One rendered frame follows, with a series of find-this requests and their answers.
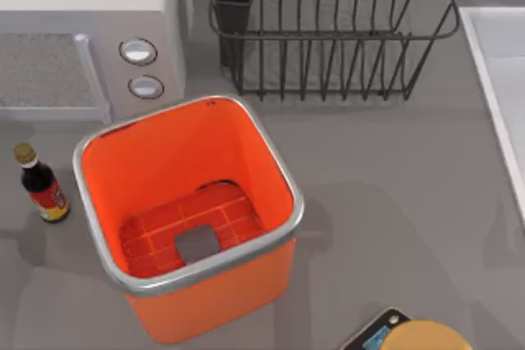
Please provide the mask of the dark sauce bottle red label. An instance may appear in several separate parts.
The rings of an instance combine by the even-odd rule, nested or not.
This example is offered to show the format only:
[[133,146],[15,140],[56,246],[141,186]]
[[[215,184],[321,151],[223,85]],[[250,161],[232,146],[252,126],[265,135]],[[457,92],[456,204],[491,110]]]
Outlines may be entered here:
[[39,160],[29,143],[18,143],[13,152],[21,166],[21,183],[41,219],[51,224],[65,220],[71,205],[63,194],[53,170]]

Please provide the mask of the pale microwave oven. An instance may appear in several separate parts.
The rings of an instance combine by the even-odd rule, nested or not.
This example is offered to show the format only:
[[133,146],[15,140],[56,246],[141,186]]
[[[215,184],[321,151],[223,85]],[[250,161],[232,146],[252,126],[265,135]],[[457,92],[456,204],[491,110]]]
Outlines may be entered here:
[[[185,93],[185,45],[193,0],[0,0],[0,34],[86,34],[94,44],[112,120],[164,107]],[[119,45],[141,38],[157,49],[146,66],[126,62]],[[137,98],[128,82],[151,75],[164,85],[156,99]]]

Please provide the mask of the black kitchen scale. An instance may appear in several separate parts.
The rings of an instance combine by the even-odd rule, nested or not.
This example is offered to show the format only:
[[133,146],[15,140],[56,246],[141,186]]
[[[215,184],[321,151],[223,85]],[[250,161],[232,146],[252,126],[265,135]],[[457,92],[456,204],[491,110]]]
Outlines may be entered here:
[[345,339],[336,350],[379,350],[385,337],[397,326],[411,321],[400,309],[388,307]]

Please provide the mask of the large microwave knob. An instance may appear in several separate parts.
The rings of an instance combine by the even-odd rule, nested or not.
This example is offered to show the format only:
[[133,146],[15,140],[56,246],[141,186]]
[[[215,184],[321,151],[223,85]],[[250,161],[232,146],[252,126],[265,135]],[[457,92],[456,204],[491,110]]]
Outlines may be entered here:
[[135,38],[122,42],[119,45],[121,57],[131,65],[146,66],[153,63],[158,50],[146,39]]

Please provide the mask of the orange bin with grey rim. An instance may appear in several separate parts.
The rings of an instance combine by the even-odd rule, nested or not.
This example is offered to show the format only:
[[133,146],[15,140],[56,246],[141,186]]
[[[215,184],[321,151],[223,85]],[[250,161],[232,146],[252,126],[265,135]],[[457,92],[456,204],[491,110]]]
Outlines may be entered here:
[[249,105],[212,95],[84,138],[75,179],[103,268],[179,343],[280,297],[304,197]]

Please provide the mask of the yellow round bread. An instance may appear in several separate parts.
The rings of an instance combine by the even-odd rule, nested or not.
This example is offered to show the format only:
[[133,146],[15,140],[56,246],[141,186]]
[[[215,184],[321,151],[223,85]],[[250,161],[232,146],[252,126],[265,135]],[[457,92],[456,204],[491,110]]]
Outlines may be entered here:
[[382,341],[380,350],[473,350],[473,347],[448,325],[411,320],[394,328]]

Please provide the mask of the microwave oven door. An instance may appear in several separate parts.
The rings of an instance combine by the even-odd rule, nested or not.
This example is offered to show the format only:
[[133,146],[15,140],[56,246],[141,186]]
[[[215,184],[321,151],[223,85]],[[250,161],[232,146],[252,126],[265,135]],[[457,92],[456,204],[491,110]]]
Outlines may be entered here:
[[0,34],[0,118],[112,120],[86,34]]

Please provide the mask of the small microwave knob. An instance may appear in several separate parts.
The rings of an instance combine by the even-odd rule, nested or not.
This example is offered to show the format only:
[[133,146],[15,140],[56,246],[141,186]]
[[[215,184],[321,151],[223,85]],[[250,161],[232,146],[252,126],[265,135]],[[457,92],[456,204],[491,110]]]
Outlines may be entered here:
[[141,99],[156,99],[164,93],[163,83],[151,75],[141,75],[131,79],[128,82],[128,89]]

